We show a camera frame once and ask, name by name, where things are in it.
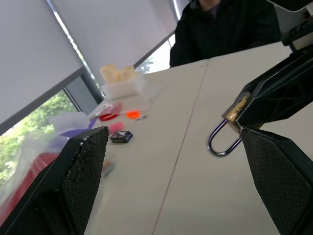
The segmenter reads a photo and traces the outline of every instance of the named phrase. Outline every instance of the white box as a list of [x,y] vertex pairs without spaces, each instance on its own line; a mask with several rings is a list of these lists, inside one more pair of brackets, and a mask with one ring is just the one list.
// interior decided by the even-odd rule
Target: white box
[[103,85],[101,89],[108,100],[119,99],[131,95],[141,94],[145,87],[143,74],[137,73],[137,77],[125,82]]

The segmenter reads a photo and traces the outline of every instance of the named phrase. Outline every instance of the orange object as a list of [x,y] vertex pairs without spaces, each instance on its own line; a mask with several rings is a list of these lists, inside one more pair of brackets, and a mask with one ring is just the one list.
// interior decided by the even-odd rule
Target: orange object
[[126,116],[130,119],[137,119],[140,117],[140,111],[139,110],[129,110],[126,112]]

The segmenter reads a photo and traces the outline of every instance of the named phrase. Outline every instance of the table seam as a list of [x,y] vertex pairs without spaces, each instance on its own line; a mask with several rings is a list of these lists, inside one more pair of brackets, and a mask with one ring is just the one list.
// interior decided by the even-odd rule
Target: table seam
[[175,164],[174,164],[174,168],[173,168],[173,171],[172,171],[172,174],[171,174],[171,178],[170,178],[170,181],[167,185],[167,188],[166,188],[166,191],[165,191],[165,195],[163,197],[163,200],[162,200],[162,204],[161,204],[161,207],[160,207],[160,210],[157,214],[157,218],[156,218],[156,222],[155,222],[155,225],[153,227],[153,231],[152,231],[152,235],[154,235],[155,231],[156,231],[156,228],[157,228],[157,223],[158,223],[158,220],[160,218],[160,215],[161,215],[161,211],[163,209],[163,205],[164,205],[164,202],[165,202],[165,198],[166,198],[166,195],[167,195],[167,192],[168,192],[168,189],[170,187],[170,184],[171,184],[171,181],[172,181],[172,178],[173,178],[173,175],[174,175],[174,172],[175,172],[175,169],[176,169],[176,165],[177,165],[177,162],[178,162],[178,159],[179,159],[179,156],[180,156],[180,153],[181,153],[181,149],[182,149],[182,146],[185,142],[185,138],[186,138],[186,135],[187,135],[187,132],[188,132],[188,129],[189,129],[189,125],[190,125],[190,122],[191,122],[191,119],[192,119],[192,116],[194,114],[194,110],[195,110],[195,107],[196,107],[196,104],[197,104],[197,101],[198,101],[198,98],[199,98],[199,95],[200,95],[200,91],[201,91],[201,88],[202,88],[202,84],[203,84],[203,81],[204,81],[204,78],[205,78],[205,75],[207,73],[207,69],[208,69],[208,64],[209,61],[206,62],[206,68],[205,68],[205,71],[203,73],[203,77],[202,77],[202,81],[200,83],[200,87],[199,87],[199,90],[198,90],[198,94],[197,94],[197,97],[196,97],[196,100],[195,100],[195,103],[194,103],[194,106],[192,108],[192,112],[191,112],[191,115],[190,115],[190,118],[189,118],[189,121],[188,121],[188,125],[187,125],[187,128],[186,128],[186,131],[185,131],[185,134],[184,134],[184,138],[182,139],[182,143],[181,143],[181,146],[180,146],[180,149],[179,149],[179,152],[178,152],[178,155],[177,155],[177,158],[176,158],[176,161],[175,161]]

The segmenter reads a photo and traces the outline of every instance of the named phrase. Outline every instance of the black jacket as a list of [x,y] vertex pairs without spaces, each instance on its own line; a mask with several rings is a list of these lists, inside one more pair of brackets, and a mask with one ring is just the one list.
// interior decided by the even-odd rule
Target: black jacket
[[215,19],[194,6],[188,4],[178,22],[171,67],[280,41],[274,6],[266,0],[222,0]]

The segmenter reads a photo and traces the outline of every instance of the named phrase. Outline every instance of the white table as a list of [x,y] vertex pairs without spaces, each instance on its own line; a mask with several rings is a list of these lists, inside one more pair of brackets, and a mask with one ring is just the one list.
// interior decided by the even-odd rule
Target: white table
[[[255,189],[243,145],[217,159],[205,141],[242,87],[289,53],[273,44],[150,74],[148,80],[170,82],[147,120],[127,122],[134,139],[108,145],[118,167],[99,189],[102,202],[90,234],[278,235]],[[309,106],[263,129],[293,139],[313,156],[308,138],[313,127],[306,123],[311,113]],[[235,137],[225,128],[214,145],[223,150]]]

